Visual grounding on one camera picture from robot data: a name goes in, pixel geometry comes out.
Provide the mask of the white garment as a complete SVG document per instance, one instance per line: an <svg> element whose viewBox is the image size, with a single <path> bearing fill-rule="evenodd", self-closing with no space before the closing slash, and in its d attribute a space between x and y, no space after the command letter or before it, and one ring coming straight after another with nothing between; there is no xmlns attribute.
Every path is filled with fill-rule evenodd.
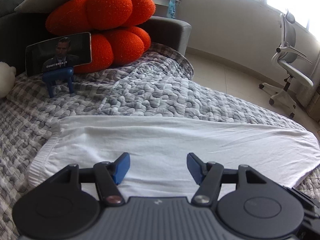
<svg viewBox="0 0 320 240"><path fill-rule="evenodd" d="M53 124L52 135L29 166L36 187L69 164L90 168L130 154L120 184L125 197L191 198L197 185L187 155L225 168L246 164L275 182L299 185L319 165L319 144L304 129L155 116L71 116Z"/></svg>

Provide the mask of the grey checked quilt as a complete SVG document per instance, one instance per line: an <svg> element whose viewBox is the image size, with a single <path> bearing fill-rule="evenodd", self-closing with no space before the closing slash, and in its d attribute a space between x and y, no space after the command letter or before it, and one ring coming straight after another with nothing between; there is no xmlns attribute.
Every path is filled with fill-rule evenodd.
<svg viewBox="0 0 320 240"><path fill-rule="evenodd" d="M50 137L53 122L75 115L190 118L303 130L263 107L195 83L194 69L174 49L154 43L137 61L75 77L49 98L39 75L21 74L1 100L1 239L16 239L12 207L28 190L27 169Z"/></svg>

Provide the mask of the blue phone stand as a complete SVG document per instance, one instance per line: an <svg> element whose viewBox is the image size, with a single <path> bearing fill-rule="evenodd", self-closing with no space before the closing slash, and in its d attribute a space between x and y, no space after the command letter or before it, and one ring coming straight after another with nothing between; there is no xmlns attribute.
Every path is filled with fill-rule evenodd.
<svg viewBox="0 0 320 240"><path fill-rule="evenodd" d="M69 93L74 93L74 68L68 67L68 68L62 68L58 70L54 70L52 72L46 72L42 75L42 81L46 84L48 94L50 98L54 97L53 94L53 86L56 85L57 80L66 80L69 88Z"/></svg>

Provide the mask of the smartphone on stand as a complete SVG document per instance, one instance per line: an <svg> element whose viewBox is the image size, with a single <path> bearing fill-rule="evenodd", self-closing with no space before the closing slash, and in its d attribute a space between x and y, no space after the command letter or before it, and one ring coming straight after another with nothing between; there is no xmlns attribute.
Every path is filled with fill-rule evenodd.
<svg viewBox="0 0 320 240"><path fill-rule="evenodd" d="M25 72L34 76L92 62L89 32L52 38L27 46Z"/></svg>

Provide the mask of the grey office chair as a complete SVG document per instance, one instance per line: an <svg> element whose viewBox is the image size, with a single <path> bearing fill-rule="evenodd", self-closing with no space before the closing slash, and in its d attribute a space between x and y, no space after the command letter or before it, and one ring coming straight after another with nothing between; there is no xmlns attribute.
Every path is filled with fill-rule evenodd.
<svg viewBox="0 0 320 240"><path fill-rule="evenodd" d="M291 111L289 114L291 119L294 118L297 107L296 102L288 93L292 79L296 79L306 88L313 87L313 82L310 78L291 65L298 58L311 63L304 53L295 48L296 30L293 26L295 22L295 17L289 11L280 14L281 43L276 48L276 53L273 55L271 60L274 66L278 66L286 70L288 77L284 79L285 86L283 88L279 88L265 82L259 84L260 89L268 88L275 92L275 94L269 99L269 104L271 106L274 105L275 102L279 101L279 99L284 99L285 105L289 107Z"/></svg>

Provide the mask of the white plush toy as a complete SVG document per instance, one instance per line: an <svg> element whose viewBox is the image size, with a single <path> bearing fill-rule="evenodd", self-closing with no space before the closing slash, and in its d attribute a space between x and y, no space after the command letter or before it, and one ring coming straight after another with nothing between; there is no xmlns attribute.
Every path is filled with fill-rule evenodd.
<svg viewBox="0 0 320 240"><path fill-rule="evenodd" d="M0 62L0 98L6 97L14 87L16 68Z"/></svg>

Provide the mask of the orange flower cushion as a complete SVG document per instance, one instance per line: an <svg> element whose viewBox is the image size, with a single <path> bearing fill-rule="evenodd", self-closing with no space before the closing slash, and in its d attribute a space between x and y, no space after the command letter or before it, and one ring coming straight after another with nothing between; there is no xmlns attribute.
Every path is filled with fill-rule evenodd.
<svg viewBox="0 0 320 240"><path fill-rule="evenodd" d="M59 36L91 33L92 61L74 71L93 73L134 62L150 48L151 38L139 25L155 10L152 0L70 0L50 13L46 29Z"/></svg>

